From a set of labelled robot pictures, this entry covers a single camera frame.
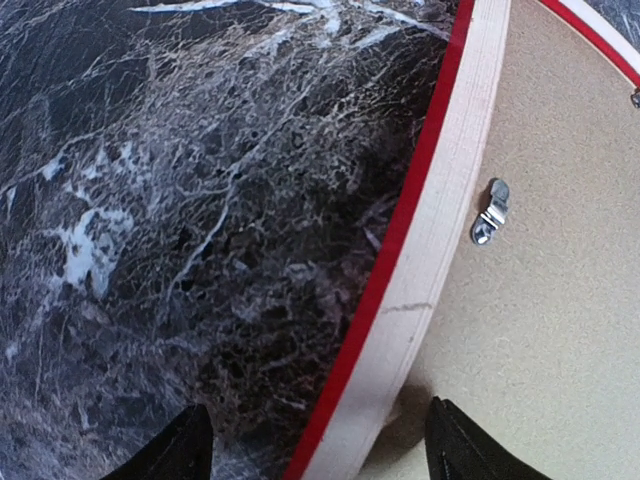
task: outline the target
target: metal bracket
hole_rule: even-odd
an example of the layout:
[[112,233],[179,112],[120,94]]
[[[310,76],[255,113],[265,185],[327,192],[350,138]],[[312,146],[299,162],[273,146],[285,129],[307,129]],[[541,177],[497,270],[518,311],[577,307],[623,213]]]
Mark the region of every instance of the metal bracket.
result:
[[508,200],[509,186],[499,178],[494,179],[491,184],[491,202],[487,209],[478,215],[471,229],[473,243],[480,246],[491,243],[498,228],[507,220]]
[[631,103],[636,108],[640,108],[640,88],[636,88],[631,94]]

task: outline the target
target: wooden rim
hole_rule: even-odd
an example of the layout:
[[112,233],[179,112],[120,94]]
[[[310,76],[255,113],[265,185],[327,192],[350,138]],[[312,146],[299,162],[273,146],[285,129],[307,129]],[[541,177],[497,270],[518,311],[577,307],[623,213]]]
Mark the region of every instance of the wooden rim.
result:
[[475,186],[509,6],[510,0],[460,1],[398,205],[286,480],[357,474],[406,379]]
[[605,56],[636,87],[640,53],[584,0],[539,0]]
[[[633,85],[640,86],[640,54],[595,10],[582,0],[539,1],[587,39]],[[431,317],[433,306],[442,288],[446,271],[455,251],[455,245],[457,245],[460,237],[462,219],[468,209],[490,123],[502,64],[502,55],[504,53],[508,11],[509,0],[478,3],[474,3],[474,0],[461,0],[460,2],[451,42],[447,47],[436,91],[429,107],[425,126],[407,174],[407,181],[398,201],[398,206],[394,212],[382,249],[354,316],[351,328],[347,333],[345,342],[314,409],[311,420],[285,473],[284,478],[286,480],[329,478],[332,477],[329,469],[334,474],[340,475],[341,478],[349,478],[349,476],[355,475],[364,461],[373,440],[375,440],[375,435],[377,435],[382,425],[384,416],[391,408],[390,402],[393,401],[402,381],[406,378],[406,373],[415,357],[417,348],[413,349],[405,345],[403,342],[406,341],[406,338],[401,339],[402,335],[400,333],[411,332],[411,342],[416,345],[420,344]],[[500,18],[504,20],[502,29],[496,31],[495,21]],[[478,55],[480,53],[480,56],[484,54],[485,60],[487,55],[494,55],[496,62],[494,63],[493,75],[485,70],[484,73],[488,75],[484,79],[473,79],[472,77],[477,75],[481,69],[477,65],[475,68],[472,67],[471,52],[469,52],[469,55],[464,55],[465,45],[468,43],[467,50],[471,50],[474,47],[474,43],[482,42],[483,39],[491,36],[495,37],[493,43],[489,42],[490,45],[482,44],[482,46],[474,48],[473,54]],[[460,74],[460,78],[458,78],[459,72],[463,69],[465,74]],[[469,139],[469,132],[466,129],[460,128],[454,122],[447,122],[447,120],[459,118],[452,105],[452,100],[456,95],[461,97],[457,99],[458,101],[465,98],[467,102],[471,102],[470,97],[480,94],[477,89],[470,88],[478,81],[484,83],[484,93],[488,95],[488,99],[482,105],[474,105],[471,110],[466,109],[465,113],[467,115],[475,113],[486,124],[477,128],[476,136]],[[467,164],[469,170],[462,174],[466,181],[456,184],[455,187],[461,200],[461,203],[456,203],[455,205],[459,212],[453,212],[451,209],[447,211],[446,208],[439,212],[440,214],[445,212],[450,215],[453,214],[456,216],[456,221],[442,224],[442,217],[437,214],[423,219],[419,216],[420,207],[432,208],[437,206],[438,199],[435,197],[445,196],[443,190],[447,189],[447,185],[438,185],[436,182],[451,180],[447,178],[446,174],[442,175],[443,172],[434,172],[436,164],[445,160],[454,162],[456,168],[460,168],[464,164],[460,157],[453,157],[451,151],[447,152],[447,149],[452,147],[451,142],[460,142],[462,136],[460,132],[464,132],[466,137],[463,143],[466,143],[467,151],[464,153],[471,160]],[[472,145],[472,142],[476,142],[475,148],[472,147],[469,150],[468,147]],[[410,227],[412,227],[414,219],[420,219],[421,222],[426,221],[427,223],[427,225],[423,225],[422,232],[416,234],[418,237],[428,235],[429,232],[427,230],[429,228],[437,227],[439,231],[434,235],[437,235],[441,241],[452,244],[453,248],[441,249],[435,255],[432,255],[435,252],[431,252],[430,249],[423,249],[423,256],[429,257],[433,263],[438,264],[436,270],[439,275],[432,275],[427,279],[427,283],[423,284],[425,291],[428,290],[430,293],[427,297],[433,298],[433,301],[415,303],[414,306],[422,310],[421,314],[418,315],[416,321],[405,323],[405,319],[402,317],[396,316],[392,318],[388,315],[385,316],[385,313],[389,313],[389,309],[393,310],[394,308],[393,305],[386,306],[386,303],[389,302],[385,302],[385,300],[389,291],[394,289],[394,281],[396,279],[402,280],[401,277],[403,275],[397,275],[397,270],[402,267],[403,256],[408,258],[405,255],[407,253],[405,250],[408,248],[407,238],[410,236]],[[348,429],[350,425],[348,412],[341,412],[341,406],[345,405],[346,409],[349,410],[355,405],[354,398],[360,398],[360,401],[362,401],[362,395],[358,394],[358,389],[362,388],[363,382],[371,379],[371,373],[375,367],[371,366],[369,369],[360,368],[360,372],[358,367],[365,360],[370,360],[365,358],[367,357],[367,352],[375,352],[375,349],[379,347],[378,342],[372,338],[376,333],[374,332],[375,328],[384,323],[389,324],[391,320],[396,320],[396,328],[399,327],[398,320],[403,322],[402,328],[398,328],[403,332],[398,334],[397,344],[401,345],[402,348],[406,348],[407,351],[404,355],[400,355],[402,358],[393,359],[386,354],[387,352],[378,351],[379,356],[385,357],[382,360],[383,362],[396,362],[399,364],[395,370],[396,376],[386,379],[393,386],[383,392],[382,398],[384,401],[374,409],[375,415],[368,415],[369,417],[375,417],[369,431],[358,432],[357,429],[350,429],[351,442],[357,444],[358,447],[350,448],[349,444],[345,444],[344,438],[341,438],[340,434],[341,431]],[[369,372],[369,379],[365,375],[367,371]],[[371,389],[365,388],[364,391],[368,394],[375,394]],[[364,435],[366,438],[359,438],[359,434]]]

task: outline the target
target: red stripe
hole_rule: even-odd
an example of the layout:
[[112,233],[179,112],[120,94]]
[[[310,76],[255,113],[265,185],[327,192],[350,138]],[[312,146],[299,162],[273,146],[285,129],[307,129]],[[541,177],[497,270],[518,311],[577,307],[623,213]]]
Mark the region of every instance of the red stripe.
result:
[[380,308],[382,297],[391,280],[400,250],[409,231],[431,166],[431,159],[438,144],[471,23],[473,5],[474,0],[460,0],[451,39],[442,62],[422,133],[382,248],[327,383],[284,474],[285,480],[297,480],[307,469],[338,406]]
[[567,22],[572,28],[600,50],[634,85],[640,85],[640,74],[595,30],[582,21],[575,13],[560,3],[559,0],[540,0],[545,7]]

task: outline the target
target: marble surface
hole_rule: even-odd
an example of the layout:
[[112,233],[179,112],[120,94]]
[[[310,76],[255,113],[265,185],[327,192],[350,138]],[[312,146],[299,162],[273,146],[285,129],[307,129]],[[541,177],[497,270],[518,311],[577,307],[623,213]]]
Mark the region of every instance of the marble surface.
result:
[[0,4],[0,478],[99,478],[207,405],[277,478],[348,329],[456,3]]
[[640,50],[640,3],[635,0],[586,0],[600,15]]

